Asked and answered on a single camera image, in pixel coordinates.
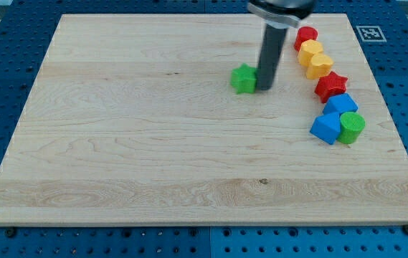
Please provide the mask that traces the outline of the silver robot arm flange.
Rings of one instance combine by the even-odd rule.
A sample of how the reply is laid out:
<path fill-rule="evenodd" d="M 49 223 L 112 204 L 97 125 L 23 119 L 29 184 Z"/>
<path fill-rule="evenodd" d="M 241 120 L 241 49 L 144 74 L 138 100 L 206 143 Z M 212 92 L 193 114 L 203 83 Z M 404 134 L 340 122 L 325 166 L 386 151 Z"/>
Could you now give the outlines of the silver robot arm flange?
<path fill-rule="evenodd" d="M 249 0 L 247 10 L 276 29 L 298 27 L 314 10 L 316 0 Z"/>

